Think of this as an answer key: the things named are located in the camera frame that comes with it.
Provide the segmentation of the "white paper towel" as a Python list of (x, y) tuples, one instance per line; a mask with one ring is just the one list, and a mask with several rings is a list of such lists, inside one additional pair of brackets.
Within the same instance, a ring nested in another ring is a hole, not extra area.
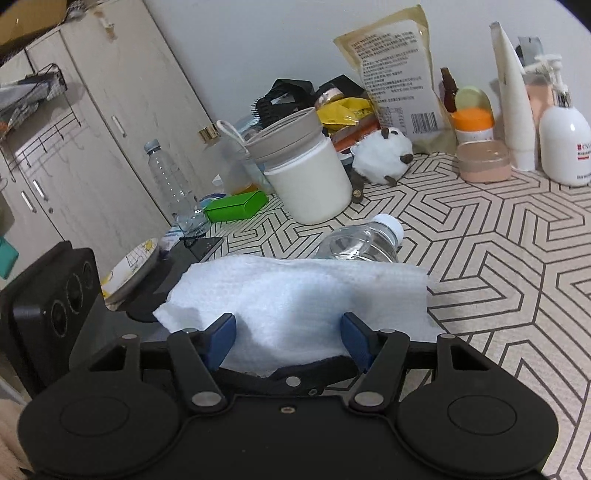
[(267, 377), (345, 356), (346, 312), (374, 330), (436, 340), (443, 330), (428, 314), (427, 285), (423, 269), (401, 263), (231, 255), (191, 265), (154, 316), (176, 332), (204, 330), (231, 313), (238, 334), (222, 367)]

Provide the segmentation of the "clear plastic water bottle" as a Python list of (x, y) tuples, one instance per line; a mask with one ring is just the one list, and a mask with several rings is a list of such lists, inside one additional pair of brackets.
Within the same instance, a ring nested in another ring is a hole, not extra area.
[(392, 215), (379, 214), (365, 223), (332, 231), (322, 239), (314, 257), (398, 263), (398, 250), (403, 240), (400, 221)]

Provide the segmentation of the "black induction cooktop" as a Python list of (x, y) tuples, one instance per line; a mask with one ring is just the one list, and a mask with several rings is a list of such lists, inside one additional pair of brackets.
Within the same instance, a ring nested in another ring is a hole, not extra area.
[(157, 261), (156, 266), (118, 307), (118, 311), (125, 312), (130, 319), (140, 323), (155, 322), (153, 312), (164, 303), (187, 269), (211, 258), (222, 240), (222, 237), (181, 238)]

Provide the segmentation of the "yellow patterned plate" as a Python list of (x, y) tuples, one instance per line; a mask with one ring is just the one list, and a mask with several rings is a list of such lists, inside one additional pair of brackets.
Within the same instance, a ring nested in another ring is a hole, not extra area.
[(159, 246), (148, 239), (128, 252), (101, 280), (102, 296), (107, 305), (122, 302), (156, 266)]

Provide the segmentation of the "upright empty plastic bottle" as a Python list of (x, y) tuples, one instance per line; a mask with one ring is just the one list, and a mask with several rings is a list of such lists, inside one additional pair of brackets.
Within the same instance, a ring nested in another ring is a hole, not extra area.
[(209, 222), (201, 209), (190, 183), (176, 162), (164, 151), (157, 139), (144, 145), (148, 166), (173, 224), (185, 237), (202, 236), (209, 229)]

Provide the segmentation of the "beige wardrobe cabinet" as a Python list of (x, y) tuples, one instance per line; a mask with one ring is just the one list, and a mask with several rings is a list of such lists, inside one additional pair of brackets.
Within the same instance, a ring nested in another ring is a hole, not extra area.
[(158, 140), (193, 194), (212, 191), (212, 123), (141, 1), (110, 1), (27, 45), (5, 82), (57, 67), (64, 92), (1, 145), (1, 234), (18, 274), (62, 240), (109, 271), (169, 228), (144, 145)]

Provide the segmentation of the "white jar with beige lid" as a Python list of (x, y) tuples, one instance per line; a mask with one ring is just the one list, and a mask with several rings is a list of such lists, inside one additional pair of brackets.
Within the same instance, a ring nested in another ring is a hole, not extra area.
[(264, 128), (245, 149), (298, 223), (328, 221), (352, 201), (351, 180), (313, 107)]

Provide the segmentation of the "white fluffy sheep toy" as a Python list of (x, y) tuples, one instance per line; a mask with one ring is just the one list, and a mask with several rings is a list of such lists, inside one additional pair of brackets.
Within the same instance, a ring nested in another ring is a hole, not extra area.
[(385, 127), (353, 145), (353, 170), (374, 184), (396, 186), (414, 160), (413, 143), (399, 129)]

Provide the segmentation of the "pink rectangular compact case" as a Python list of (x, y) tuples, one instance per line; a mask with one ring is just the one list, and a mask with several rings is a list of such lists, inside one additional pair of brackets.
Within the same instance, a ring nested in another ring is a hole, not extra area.
[(500, 140), (462, 143), (457, 148), (460, 177), (469, 183), (494, 183), (512, 175), (511, 155)]

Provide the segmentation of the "orange lid cream jar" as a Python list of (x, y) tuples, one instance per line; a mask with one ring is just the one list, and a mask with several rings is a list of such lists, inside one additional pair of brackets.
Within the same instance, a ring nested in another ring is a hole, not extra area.
[(494, 139), (495, 120), (492, 113), (483, 108), (467, 108), (451, 114), (460, 144)]

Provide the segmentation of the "black bag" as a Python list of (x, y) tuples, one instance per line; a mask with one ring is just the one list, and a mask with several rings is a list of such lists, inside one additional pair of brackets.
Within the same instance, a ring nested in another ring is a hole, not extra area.
[(277, 79), (254, 108), (263, 128), (314, 105), (314, 85), (307, 80)]

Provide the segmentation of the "small brown glass bottle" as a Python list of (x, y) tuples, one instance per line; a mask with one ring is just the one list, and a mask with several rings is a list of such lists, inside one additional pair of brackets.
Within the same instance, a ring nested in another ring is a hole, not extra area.
[(444, 106), (449, 113), (454, 113), (457, 111), (456, 94), (458, 92), (458, 87), (455, 79), (447, 67), (441, 68), (441, 74)]

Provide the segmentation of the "white pump lotion bottle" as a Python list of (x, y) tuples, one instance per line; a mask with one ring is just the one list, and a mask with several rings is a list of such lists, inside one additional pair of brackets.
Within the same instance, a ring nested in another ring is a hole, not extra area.
[(580, 187), (590, 182), (590, 125), (574, 106), (562, 77), (562, 56), (535, 57), (548, 74), (554, 103), (539, 122), (541, 166), (554, 182)]

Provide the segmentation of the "white cosmetic tube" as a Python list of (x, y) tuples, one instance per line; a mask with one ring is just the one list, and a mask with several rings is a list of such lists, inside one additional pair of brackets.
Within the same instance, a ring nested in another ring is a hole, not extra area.
[(524, 70), (509, 37), (499, 22), (490, 25), (497, 65), (504, 139), (512, 156), (512, 168), (536, 168), (536, 128), (523, 79)]

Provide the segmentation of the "brown cardboard box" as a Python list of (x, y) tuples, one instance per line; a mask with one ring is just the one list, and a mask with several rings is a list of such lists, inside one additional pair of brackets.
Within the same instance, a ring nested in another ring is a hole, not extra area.
[(21, 0), (1, 15), (1, 47), (28, 41), (60, 24), (66, 0)]

